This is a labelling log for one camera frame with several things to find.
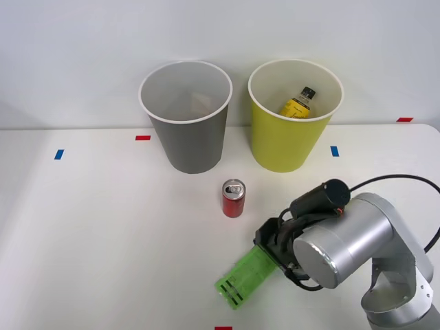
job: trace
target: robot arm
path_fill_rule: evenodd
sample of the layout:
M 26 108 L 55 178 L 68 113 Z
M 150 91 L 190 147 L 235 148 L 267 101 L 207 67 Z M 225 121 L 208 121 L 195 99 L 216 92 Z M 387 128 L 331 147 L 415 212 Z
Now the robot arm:
M 257 231 L 256 243 L 296 284 L 299 279 L 310 277 L 320 285 L 310 291 L 337 287 L 372 259 L 371 286 L 361 301 L 371 328 L 440 329 L 440 314 L 432 305 L 433 291 L 429 284 L 433 277 L 432 264 L 396 209 L 371 193 L 350 200 L 347 186 L 336 181 L 330 180 L 294 201 L 294 207 L 291 206 L 294 218 L 279 221 L 272 236 L 267 230 L 270 219 L 266 228 Z M 317 211 L 320 215 L 326 212 L 331 215 L 330 210 L 338 208 L 343 212 L 338 217 L 309 221 L 308 225 L 303 220 L 300 230 L 298 226 L 293 231 L 287 230 L 304 217 L 302 209 L 317 214 L 310 206 L 314 204 L 311 200 L 322 206 Z M 286 241 L 285 232 L 291 237 L 287 240 L 290 248 L 284 250 L 281 241 Z

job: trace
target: white table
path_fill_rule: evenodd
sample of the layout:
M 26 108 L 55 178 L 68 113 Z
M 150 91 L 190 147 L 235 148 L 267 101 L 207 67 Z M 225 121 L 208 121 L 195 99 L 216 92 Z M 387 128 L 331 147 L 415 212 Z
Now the white table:
M 214 283 L 268 217 L 325 180 L 353 186 L 408 173 L 440 184 L 439 132 L 329 126 L 302 168 L 286 174 L 255 162 L 248 133 L 227 129 L 218 165 L 186 175 L 152 129 L 0 131 L 0 329 L 369 329 L 360 306 L 368 263 L 337 289 L 311 293 L 277 271 L 238 311 Z M 221 211 L 221 185 L 232 177 L 247 186 L 237 219 Z M 440 196 L 428 185 L 396 179 L 360 191 L 393 203 L 423 245 L 440 226 Z M 440 244 L 429 256 L 440 264 Z M 439 276 L 437 268 L 438 307 Z

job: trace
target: yellow bottle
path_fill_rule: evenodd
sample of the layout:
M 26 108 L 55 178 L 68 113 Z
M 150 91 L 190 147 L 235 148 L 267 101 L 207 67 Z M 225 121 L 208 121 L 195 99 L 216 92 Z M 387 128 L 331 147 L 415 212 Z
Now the yellow bottle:
M 285 104 L 280 115 L 289 118 L 308 118 L 310 114 L 309 102 L 314 96 L 315 91 L 312 88 L 304 87 L 298 96 Z

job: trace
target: gray bucket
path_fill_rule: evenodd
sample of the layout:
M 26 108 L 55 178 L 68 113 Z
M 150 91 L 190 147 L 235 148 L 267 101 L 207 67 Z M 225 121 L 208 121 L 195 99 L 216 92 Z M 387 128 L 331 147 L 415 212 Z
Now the gray bucket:
M 189 174 L 208 171 L 221 159 L 231 96 L 229 76 L 198 60 L 164 65 L 139 89 L 168 160 Z

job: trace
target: bucket rim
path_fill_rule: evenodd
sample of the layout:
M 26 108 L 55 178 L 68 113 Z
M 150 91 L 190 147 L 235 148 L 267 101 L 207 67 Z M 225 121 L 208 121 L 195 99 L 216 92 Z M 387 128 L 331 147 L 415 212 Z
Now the bucket rim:
M 227 79 L 227 81 L 228 81 L 228 83 L 229 83 L 229 95 L 228 95 L 228 98 L 226 99 L 226 101 L 216 110 L 216 111 L 214 111 L 214 112 L 212 112 L 212 113 L 210 113 L 209 115 L 205 115 L 204 117 L 201 117 L 201 118 L 197 118 L 197 119 L 193 119 L 193 120 L 169 120 L 169 119 L 165 119 L 165 118 L 162 118 L 162 117 L 160 117 L 160 116 L 158 116 L 158 115 L 155 115 L 154 113 L 152 113 L 151 111 L 149 111 L 146 107 L 145 107 L 145 105 L 144 105 L 144 103 L 142 102 L 142 95 L 141 95 L 141 93 L 142 93 L 142 88 L 144 87 L 144 85 L 145 85 L 145 82 L 153 75 L 153 74 L 155 74 L 156 72 L 158 72 L 159 70 L 162 70 L 163 68 L 165 68 L 165 67 L 169 67 L 169 66 L 171 66 L 171 65 L 176 65 L 176 64 L 180 64 L 180 63 L 199 63 L 199 64 L 204 64 L 204 65 L 208 65 L 208 66 L 210 66 L 210 67 L 214 67 L 215 69 L 217 69 L 219 72 L 221 72 L 225 77 L 226 77 L 226 79 Z M 226 107 L 227 107 L 227 105 L 229 104 L 229 102 L 231 101 L 231 97 L 232 97 L 232 81 L 231 81 L 231 78 L 229 77 L 229 75 L 222 69 L 222 68 L 220 68 L 220 67 L 218 67 L 218 66 L 216 66 L 216 65 L 214 65 L 214 64 L 212 64 L 212 63 L 209 63 L 209 62 L 206 62 L 206 61 L 204 61 L 204 60 L 175 60 L 175 61 L 173 61 L 173 62 L 169 62 L 169 63 L 166 63 L 166 64 L 164 64 L 164 65 L 161 65 L 161 66 L 159 66 L 159 67 L 157 67 L 156 69 L 154 69 L 152 72 L 150 72 L 146 77 L 145 77 L 145 79 L 142 81 L 142 84 L 140 84 L 140 87 L 139 87 L 139 90 L 138 90 L 138 92 L 137 92 L 137 97 L 138 97 L 138 99 L 139 99 L 139 103 L 140 103 L 140 105 L 142 106 L 142 108 L 145 110 L 145 112 L 149 115 L 149 116 L 151 116 L 151 117 L 153 117 L 153 118 L 155 118 L 155 119 L 157 119 L 157 120 L 159 120 L 159 121 L 161 121 L 161 122 L 167 122 L 167 123 L 169 123 L 169 124 L 194 124 L 194 123 L 196 123 L 196 122 L 203 122 L 204 120 L 207 120 L 207 119 L 209 119 L 209 118 L 211 118 L 211 117 L 214 117 L 215 115 L 217 115 L 218 113 L 220 113 L 220 112 L 222 112 Z
M 341 89 L 341 99 L 338 103 L 338 105 L 335 107 L 335 109 L 333 109 L 332 111 L 330 111 L 329 113 L 326 113 L 325 115 L 322 115 L 320 117 L 316 117 L 316 118 L 310 118 L 310 119 L 300 119 L 300 118 L 289 118 L 289 117 L 285 117 L 283 115 L 278 115 L 277 113 L 274 113 L 273 111 L 270 111 L 269 109 L 267 109 L 266 107 L 264 107 L 259 101 L 256 100 L 254 94 L 252 93 L 252 88 L 251 88 L 251 84 L 252 84 L 252 79 L 255 76 L 255 74 L 263 67 L 265 67 L 266 65 L 270 65 L 273 63 L 277 63 L 277 62 L 287 62 L 287 61 L 296 61 L 296 62 L 304 62 L 304 63 L 309 63 L 312 65 L 315 65 L 316 67 L 319 67 L 320 69 L 323 69 L 324 71 L 326 71 L 328 74 L 330 74 L 330 76 L 333 77 L 333 79 L 335 79 L 335 81 L 339 84 L 339 87 Z M 281 58 L 278 60 L 271 60 L 269 62 L 263 63 L 262 65 L 260 65 L 259 67 L 257 67 L 252 74 L 249 77 L 249 80 L 247 82 L 247 90 L 249 91 L 250 97 L 252 99 L 252 101 L 255 102 L 256 105 L 258 105 L 258 107 L 262 110 L 264 110 L 265 112 L 267 112 L 268 114 L 270 114 L 271 116 L 277 117 L 281 120 L 286 120 L 288 122 L 317 122 L 319 120 L 323 120 L 325 118 L 331 117 L 339 108 L 340 105 L 342 104 L 342 102 L 344 102 L 344 97 L 345 97 L 345 92 L 344 92 L 344 86 L 341 83 L 341 80 L 338 78 L 338 76 L 336 76 L 332 71 L 330 71 L 329 69 L 327 69 L 326 67 L 324 67 L 321 64 L 317 64 L 315 62 L 312 62 L 310 60 L 303 60 L 301 58 Z

